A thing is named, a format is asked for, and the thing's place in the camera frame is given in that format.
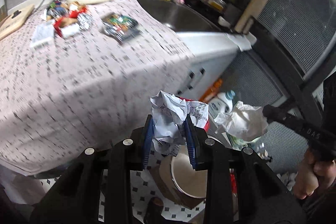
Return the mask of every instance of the crumpled paper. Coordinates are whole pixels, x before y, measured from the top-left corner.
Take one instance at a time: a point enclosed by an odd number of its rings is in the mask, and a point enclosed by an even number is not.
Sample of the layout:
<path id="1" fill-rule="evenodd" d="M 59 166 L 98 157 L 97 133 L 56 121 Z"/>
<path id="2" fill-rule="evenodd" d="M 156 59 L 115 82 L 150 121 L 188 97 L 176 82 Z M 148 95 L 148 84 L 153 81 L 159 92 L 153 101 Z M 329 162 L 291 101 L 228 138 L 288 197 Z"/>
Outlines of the crumpled paper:
<path id="1" fill-rule="evenodd" d="M 232 112 L 219 113 L 214 121 L 221 125 L 219 133 L 226 132 L 246 142 L 264 135 L 268 126 L 263 107 L 246 105 L 241 101 L 236 103 Z"/>
<path id="2" fill-rule="evenodd" d="M 208 105 L 198 101 L 180 99 L 160 91 L 151 98 L 155 150 L 164 155 L 176 156 L 179 145 L 185 144 L 183 122 L 187 114 L 193 124 L 204 128 L 208 121 Z"/>

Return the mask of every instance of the foil wrapper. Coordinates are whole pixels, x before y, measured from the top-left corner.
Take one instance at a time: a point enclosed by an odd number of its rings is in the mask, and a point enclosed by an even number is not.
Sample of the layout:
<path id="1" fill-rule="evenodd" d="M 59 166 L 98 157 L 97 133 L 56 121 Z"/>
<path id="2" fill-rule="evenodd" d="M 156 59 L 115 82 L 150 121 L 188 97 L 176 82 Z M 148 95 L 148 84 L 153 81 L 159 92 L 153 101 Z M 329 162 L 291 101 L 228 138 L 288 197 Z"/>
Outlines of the foil wrapper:
<path id="1" fill-rule="evenodd" d="M 77 16 L 79 28 L 81 30 L 88 30 L 90 29 L 92 23 L 93 23 L 93 18 L 91 15 L 87 13 L 79 13 Z"/>
<path id="2" fill-rule="evenodd" d="M 63 7 L 58 7 L 57 9 L 49 8 L 47 14 L 55 19 L 58 19 L 66 16 L 68 14 L 68 11 Z"/>
<path id="3" fill-rule="evenodd" d="M 102 18 L 102 21 L 104 24 L 102 32 L 115 38 L 120 44 L 140 34 L 137 29 L 139 23 L 131 17 L 111 13 Z"/>

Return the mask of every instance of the pink tablecloth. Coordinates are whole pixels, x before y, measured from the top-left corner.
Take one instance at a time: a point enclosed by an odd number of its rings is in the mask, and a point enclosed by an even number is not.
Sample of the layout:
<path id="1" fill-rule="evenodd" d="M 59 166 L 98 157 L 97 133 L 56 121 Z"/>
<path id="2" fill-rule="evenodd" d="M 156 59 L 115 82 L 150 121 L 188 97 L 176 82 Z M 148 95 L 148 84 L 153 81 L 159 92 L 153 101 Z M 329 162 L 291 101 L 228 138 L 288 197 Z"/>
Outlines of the pink tablecloth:
<path id="1" fill-rule="evenodd" d="M 144 125 L 151 96 L 176 92 L 187 76 L 189 49 L 136 0 L 89 9 L 90 30 L 40 52 L 29 43 L 42 9 L 0 42 L 0 164 L 33 175 L 116 143 Z M 142 35 L 120 46 L 100 33 L 110 12 L 136 19 Z"/>

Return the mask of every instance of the sink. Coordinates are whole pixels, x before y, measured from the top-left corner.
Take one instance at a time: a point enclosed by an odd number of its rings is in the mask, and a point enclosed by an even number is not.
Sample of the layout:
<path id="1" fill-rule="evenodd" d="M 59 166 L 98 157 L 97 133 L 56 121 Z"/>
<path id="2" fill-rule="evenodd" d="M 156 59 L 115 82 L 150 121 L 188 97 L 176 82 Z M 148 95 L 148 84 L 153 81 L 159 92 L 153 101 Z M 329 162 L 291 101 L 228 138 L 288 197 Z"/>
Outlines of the sink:
<path id="1" fill-rule="evenodd" d="M 147 13 L 175 32 L 220 32 L 193 9 L 165 0 L 137 0 Z"/>

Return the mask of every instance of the white cabinet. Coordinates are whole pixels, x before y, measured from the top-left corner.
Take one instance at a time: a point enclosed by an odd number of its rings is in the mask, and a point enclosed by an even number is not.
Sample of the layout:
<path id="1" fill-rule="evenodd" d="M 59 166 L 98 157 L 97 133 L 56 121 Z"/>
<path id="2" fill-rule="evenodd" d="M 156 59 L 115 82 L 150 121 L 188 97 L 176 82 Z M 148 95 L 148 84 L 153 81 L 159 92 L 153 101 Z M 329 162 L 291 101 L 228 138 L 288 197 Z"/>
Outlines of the white cabinet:
<path id="1" fill-rule="evenodd" d="M 194 54 L 190 72 L 185 76 L 184 82 L 176 93 L 187 99 L 199 100 L 242 51 L 242 48 L 251 48 L 250 38 L 246 39 L 241 35 L 209 32 L 178 32 L 177 34 Z"/>
<path id="2" fill-rule="evenodd" d="M 223 71 L 234 60 L 236 53 L 205 60 L 192 64 L 190 74 L 179 89 L 178 96 L 199 100 L 204 92 L 221 76 Z"/>

